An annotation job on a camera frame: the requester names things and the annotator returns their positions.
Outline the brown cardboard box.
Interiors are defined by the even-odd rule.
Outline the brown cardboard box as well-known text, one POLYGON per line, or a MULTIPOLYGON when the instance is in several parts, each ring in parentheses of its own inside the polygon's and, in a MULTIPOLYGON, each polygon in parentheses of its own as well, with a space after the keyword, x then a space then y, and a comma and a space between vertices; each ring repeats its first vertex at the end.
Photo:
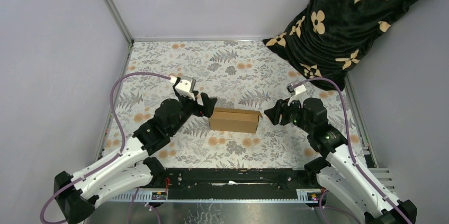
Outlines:
POLYGON ((214 131, 256 133, 262 117, 255 110, 215 107, 208 121, 210 129, 214 131))

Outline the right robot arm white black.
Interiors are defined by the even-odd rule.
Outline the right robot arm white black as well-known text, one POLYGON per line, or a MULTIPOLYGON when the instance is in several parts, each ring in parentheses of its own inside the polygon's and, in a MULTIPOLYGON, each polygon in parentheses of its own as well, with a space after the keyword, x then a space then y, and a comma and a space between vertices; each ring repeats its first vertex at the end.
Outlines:
POLYGON ((264 113, 273 125, 292 124, 306 132, 309 144, 320 154, 304 166, 303 179, 308 187, 326 188, 361 223, 416 222, 416 206, 410 200, 399 199, 355 160, 347 139, 329 123, 320 99, 278 100, 264 113))

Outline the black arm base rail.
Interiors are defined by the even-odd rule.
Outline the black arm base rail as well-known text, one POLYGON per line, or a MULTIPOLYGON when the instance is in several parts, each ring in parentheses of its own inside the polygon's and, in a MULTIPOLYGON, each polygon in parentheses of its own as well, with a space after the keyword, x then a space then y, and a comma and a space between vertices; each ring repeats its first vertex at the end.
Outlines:
POLYGON ((163 192, 199 190, 212 187, 237 187, 254 190, 257 187, 286 189, 312 189, 324 192, 308 170, 291 168, 168 168, 146 189, 163 192))

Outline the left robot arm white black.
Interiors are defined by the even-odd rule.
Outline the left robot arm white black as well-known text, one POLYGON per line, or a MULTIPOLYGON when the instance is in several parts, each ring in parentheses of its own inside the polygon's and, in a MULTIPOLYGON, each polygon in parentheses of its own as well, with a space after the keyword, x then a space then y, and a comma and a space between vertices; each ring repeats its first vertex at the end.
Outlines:
POLYGON ((154 116, 126 140, 123 149, 108 154, 92 165, 55 176, 55 198, 67 223, 87 219, 102 203, 135 187, 165 184, 166 171, 155 152, 170 143, 192 116, 211 117, 216 97, 201 93, 202 103, 178 95, 162 101, 154 116))

